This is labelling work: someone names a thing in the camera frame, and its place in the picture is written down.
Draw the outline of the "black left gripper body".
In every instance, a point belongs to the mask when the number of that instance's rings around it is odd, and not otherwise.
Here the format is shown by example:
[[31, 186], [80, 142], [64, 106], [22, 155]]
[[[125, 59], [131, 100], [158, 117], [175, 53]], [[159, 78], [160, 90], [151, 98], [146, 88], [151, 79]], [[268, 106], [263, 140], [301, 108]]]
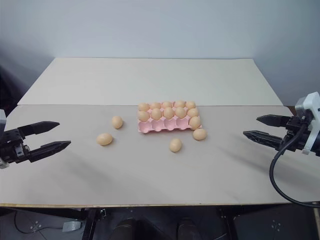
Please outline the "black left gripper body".
[[21, 163], [28, 160], [30, 149], [24, 145], [25, 135], [19, 128], [7, 130], [0, 138], [0, 164]]

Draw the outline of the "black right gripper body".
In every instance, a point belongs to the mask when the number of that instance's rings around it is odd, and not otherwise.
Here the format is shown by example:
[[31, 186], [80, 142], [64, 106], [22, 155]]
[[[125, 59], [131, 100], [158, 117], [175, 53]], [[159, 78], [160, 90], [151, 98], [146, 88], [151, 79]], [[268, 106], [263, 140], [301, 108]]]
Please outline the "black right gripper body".
[[310, 131], [308, 130], [309, 123], [310, 121], [306, 116], [289, 117], [285, 124], [287, 133], [282, 140], [281, 149], [284, 148], [285, 150], [292, 152], [295, 152], [296, 150], [302, 151], [310, 134]]

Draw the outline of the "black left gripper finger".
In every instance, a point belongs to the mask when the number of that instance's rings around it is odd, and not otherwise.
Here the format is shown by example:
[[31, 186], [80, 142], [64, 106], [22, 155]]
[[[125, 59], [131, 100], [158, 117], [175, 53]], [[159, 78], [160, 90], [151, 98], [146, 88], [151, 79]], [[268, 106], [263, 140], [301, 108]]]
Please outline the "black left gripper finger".
[[55, 121], [41, 121], [33, 124], [24, 125], [18, 127], [18, 131], [22, 138], [30, 135], [38, 135], [52, 130], [53, 128], [59, 126], [59, 122]]
[[40, 148], [30, 151], [27, 154], [27, 159], [33, 163], [44, 158], [50, 157], [54, 154], [57, 154], [64, 150], [68, 145], [71, 144], [71, 141], [55, 141], [45, 145], [42, 145]]

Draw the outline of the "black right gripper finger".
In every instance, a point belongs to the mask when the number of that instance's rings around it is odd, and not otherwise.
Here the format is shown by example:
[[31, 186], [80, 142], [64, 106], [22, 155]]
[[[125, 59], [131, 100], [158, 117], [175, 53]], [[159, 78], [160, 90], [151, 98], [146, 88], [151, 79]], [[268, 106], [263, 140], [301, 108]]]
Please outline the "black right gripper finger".
[[270, 135], [267, 132], [258, 130], [246, 130], [243, 131], [243, 135], [255, 143], [271, 147], [277, 151], [280, 150], [284, 142], [283, 139], [278, 136]]
[[286, 127], [287, 123], [291, 120], [290, 116], [268, 114], [259, 116], [257, 121], [272, 127]]

